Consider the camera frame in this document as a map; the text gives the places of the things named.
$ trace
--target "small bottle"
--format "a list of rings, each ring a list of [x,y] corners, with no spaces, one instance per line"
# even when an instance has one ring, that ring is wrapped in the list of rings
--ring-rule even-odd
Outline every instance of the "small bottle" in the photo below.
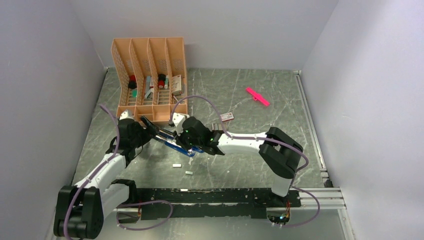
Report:
[[[170,77],[168,76],[168,75],[166,75],[166,78],[165,78],[165,86],[164,86],[164,88],[165,89],[168,89],[168,85],[170,84]]]
[[[164,85],[165,85],[165,81],[164,81],[164,80],[162,80],[162,79],[160,79],[160,80],[157,82],[157,86],[158,86],[160,89],[163,89],[163,88],[164,88]]]

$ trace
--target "marble-patterned surface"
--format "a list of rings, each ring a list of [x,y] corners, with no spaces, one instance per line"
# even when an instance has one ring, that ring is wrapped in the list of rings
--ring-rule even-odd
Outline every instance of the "marble-patterned surface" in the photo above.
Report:
[[[320,167],[312,144],[304,106],[295,76],[291,71],[252,69],[189,69],[188,93],[211,100],[221,113],[233,112],[229,122],[233,133],[266,132],[275,126],[294,138],[309,157],[309,166],[300,171],[294,185],[324,187]],[[253,101],[246,93],[251,87],[271,104]],[[110,68],[98,99],[112,111],[118,106],[120,83],[116,70]],[[211,106],[199,98],[189,100],[189,114],[206,126],[218,122]],[[116,135],[108,115],[99,107],[94,110],[84,148],[73,182],[86,176],[103,158],[110,140]],[[172,164],[182,164],[173,168]],[[122,172],[120,178],[135,180],[139,188],[258,188],[271,187],[273,172],[258,155],[229,154],[210,156],[197,153],[191,160],[155,140]]]

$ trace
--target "gray metal floor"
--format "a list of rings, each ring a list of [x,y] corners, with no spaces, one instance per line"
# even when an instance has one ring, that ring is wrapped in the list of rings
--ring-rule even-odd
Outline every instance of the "gray metal floor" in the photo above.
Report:
[[[290,224],[300,223],[314,215],[316,210],[292,210]],[[145,228],[161,222],[143,220],[126,224],[131,228]],[[148,231],[129,231],[117,227],[116,215],[110,214],[105,220],[99,240],[345,240],[337,210],[321,210],[318,218],[304,226],[280,228],[272,226],[267,219],[250,217],[196,217],[171,218],[161,227]]]
[[[271,103],[270,106],[265,107],[253,101],[246,93],[246,87],[261,93]],[[309,166],[297,174],[294,185],[324,187],[302,95],[292,71],[189,69],[188,89],[189,95],[207,97],[222,114],[233,112],[235,119],[229,123],[230,132],[266,132],[271,126],[286,132],[303,146],[310,161]],[[120,93],[116,70],[110,68],[98,103],[104,103],[116,111]],[[189,114],[206,126],[218,122],[213,109],[202,99],[192,98],[189,101]],[[97,107],[73,183],[81,180],[101,161],[115,135],[112,121]],[[182,168],[173,168],[172,164],[182,164]],[[185,171],[192,171],[193,175],[186,175]],[[119,177],[135,180],[139,188],[259,188],[271,187],[273,183],[272,171],[259,156],[210,156],[197,153],[190,161],[189,157],[154,140],[144,147],[143,152]]]

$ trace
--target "small white block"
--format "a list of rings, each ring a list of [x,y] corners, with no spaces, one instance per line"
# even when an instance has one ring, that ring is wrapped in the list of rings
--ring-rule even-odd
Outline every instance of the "small white block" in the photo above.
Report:
[[[230,121],[230,120],[233,120],[233,119],[234,119],[234,115],[233,115],[232,112],[227,112],[227,113],[221,114],[221,120],[223,122]]]

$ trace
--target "orange plastic organizer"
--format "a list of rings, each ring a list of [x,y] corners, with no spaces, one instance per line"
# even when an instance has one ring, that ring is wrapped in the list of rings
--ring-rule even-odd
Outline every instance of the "orange plastic organizer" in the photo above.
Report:
[[[138,122],[144,115],[157,125],[166,125],[177,102],[171,91],[172,76],[182,76],[183,93],[176,98],[179,100],[187,95],[184,39],[182,37],[115,38],[111,53],[121,86],[116,116],[120,116],[125,110],[130,110]],[[168,88],[158,87],[158,74],[169,76]],[[131,75],[135,76],[137,82],[136,95],[128,88]],[[150,76],[153,82],[153,95],[152,98],[145,99],[147,76]],[[187,100],[179,104],[175,112],[187,114]]]

